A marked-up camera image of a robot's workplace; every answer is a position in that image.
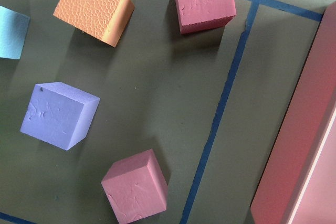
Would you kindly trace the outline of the light blue foam block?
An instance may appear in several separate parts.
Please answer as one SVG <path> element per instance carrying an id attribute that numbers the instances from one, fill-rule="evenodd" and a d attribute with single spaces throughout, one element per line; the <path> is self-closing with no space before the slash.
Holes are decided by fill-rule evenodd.
<path id="1" fill-rule="evenodd" d="M 30 17 L 1 6 L 1 58 L 19 60 Z"/>

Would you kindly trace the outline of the red smooth foam block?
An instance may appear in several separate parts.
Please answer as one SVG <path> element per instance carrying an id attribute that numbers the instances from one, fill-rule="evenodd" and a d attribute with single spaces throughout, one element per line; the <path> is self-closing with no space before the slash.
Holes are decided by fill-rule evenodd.
<path id="1" fill-rule="evenodd" d="M 168 186 L 152 149 L 114 162 L 101 184 L 118 223 L 167 209 Z"/>

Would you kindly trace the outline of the red dented foam block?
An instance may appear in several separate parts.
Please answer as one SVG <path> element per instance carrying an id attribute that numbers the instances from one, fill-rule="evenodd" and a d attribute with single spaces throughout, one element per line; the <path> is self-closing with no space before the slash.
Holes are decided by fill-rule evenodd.
<path id="1" fill-rule="evenodd" d="M 236 16 L 235 0 L 175 0 L 181 34 L 225 26 Z"/>

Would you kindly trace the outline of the purple foam block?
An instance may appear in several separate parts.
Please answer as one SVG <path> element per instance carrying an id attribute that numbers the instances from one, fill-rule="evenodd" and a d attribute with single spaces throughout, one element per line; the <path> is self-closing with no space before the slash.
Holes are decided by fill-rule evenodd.
<path id="1" fill-rule="evenodd" d="M 99 102 L 62 82 L 36 84 L 20 131 L 67 151 L 87 136 Z"/>

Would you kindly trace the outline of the orange textured foam block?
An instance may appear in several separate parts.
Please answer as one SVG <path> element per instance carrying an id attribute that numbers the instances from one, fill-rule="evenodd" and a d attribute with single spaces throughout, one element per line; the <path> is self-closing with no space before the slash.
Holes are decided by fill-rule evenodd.
<path id="1" fill-rule="evenodd" d="M 59 0 L 53 15 L 115 47 L 133 11 L 131 0 Z"/>

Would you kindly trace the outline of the pink plastic bin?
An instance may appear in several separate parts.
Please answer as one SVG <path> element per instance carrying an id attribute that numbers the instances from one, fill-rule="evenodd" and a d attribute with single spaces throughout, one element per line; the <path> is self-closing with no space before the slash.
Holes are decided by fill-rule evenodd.
<path id="1" fill-rule="evenodd" d="M 335 4 L 323 14 L 250 210 L 255 223 L 335 223 Z"/>

